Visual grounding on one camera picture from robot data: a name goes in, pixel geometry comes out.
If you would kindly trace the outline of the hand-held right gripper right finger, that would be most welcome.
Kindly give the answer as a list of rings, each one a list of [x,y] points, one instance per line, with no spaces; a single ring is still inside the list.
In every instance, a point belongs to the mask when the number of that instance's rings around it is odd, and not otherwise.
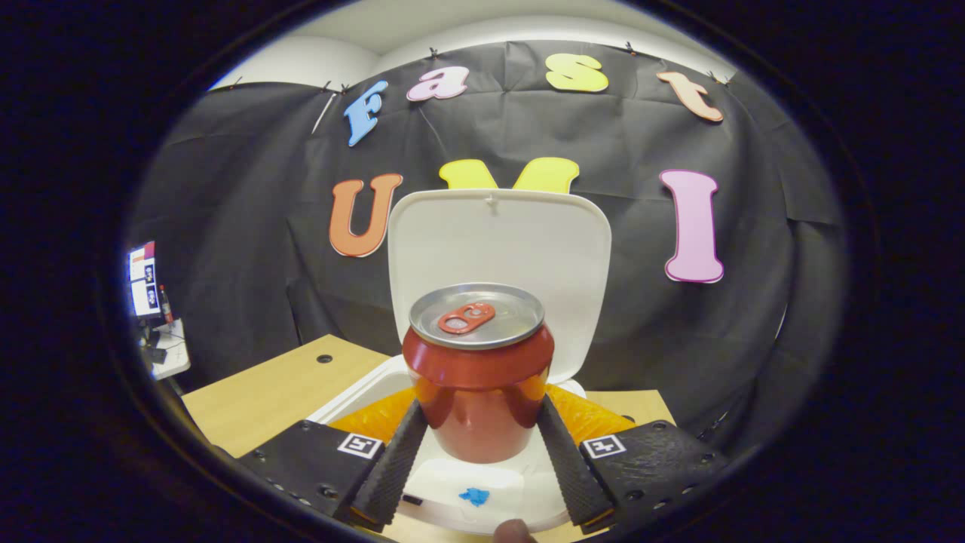
[[[699,501],[730,464],[668,420],[634,425],[555,385],[542,399],[538,428],[580,529],[654,525]]]

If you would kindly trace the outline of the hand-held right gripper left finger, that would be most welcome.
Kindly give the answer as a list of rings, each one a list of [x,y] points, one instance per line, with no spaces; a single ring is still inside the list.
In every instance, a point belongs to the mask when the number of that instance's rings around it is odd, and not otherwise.
[[[330,424],[294,423],[238,461],[325,517],[382,529],[395,517],[425,430],[406,388]]]

